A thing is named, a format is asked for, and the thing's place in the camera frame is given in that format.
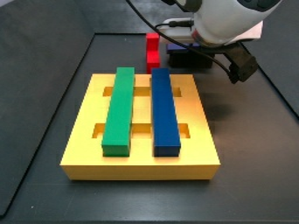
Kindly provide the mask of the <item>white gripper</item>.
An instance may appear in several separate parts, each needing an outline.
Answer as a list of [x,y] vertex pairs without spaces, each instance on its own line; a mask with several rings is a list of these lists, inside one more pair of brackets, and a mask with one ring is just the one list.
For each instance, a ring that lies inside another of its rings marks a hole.
[[[171,22],[191,22],[193,20],[186,18],[173,18],[163,21],[163,25],[158,28],[158,31],[165,34],[171,39],[182,42],[182,43],[195,43],[197,39],[193,37],[193,28],[191,27],[171,27],[169,24]],[[223,45],[230,45],[237,43],[238,41],[250,41],[255,39],[261,39],[263,30],[263,23],[257,24],[251,29],[238,35],[235,38],[226,40]]]

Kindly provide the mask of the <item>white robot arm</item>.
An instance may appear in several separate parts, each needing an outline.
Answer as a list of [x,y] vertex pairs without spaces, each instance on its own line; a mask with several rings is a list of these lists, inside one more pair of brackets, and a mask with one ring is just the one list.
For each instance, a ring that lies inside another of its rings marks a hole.
[[170,18],[159,31],[171,39],[221,47],[259,39],[263,20],[283,0],[173,0],[193,17]]

